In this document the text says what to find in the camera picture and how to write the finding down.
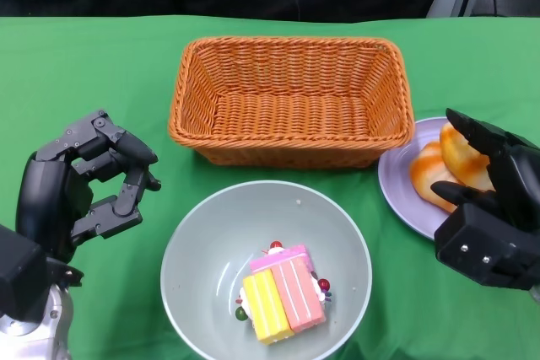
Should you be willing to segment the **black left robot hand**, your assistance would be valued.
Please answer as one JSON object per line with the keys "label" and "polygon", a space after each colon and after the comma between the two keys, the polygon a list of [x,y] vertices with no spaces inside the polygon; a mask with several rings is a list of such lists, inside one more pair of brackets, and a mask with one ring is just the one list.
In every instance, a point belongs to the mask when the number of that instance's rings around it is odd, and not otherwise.
{"label": "black left robot hand", "polygon": [[24,168],[16,230],[68,263],[78,246],[143,221],[138,204],[161,183],[154,151],[97,110],[32,153]]}

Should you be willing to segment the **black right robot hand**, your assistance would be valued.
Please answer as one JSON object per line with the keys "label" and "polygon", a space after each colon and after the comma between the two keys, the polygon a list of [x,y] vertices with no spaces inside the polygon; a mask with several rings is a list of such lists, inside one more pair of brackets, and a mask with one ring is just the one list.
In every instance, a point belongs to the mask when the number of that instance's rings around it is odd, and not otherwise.
{"label": "black right robot hand", "polygon": [[539,147],[524,137],[448,108],[452,134],[441,141],[446,168],[457,182],[431,190],[454,206],[476,203],[501,211],[528,233],[539,232]]}

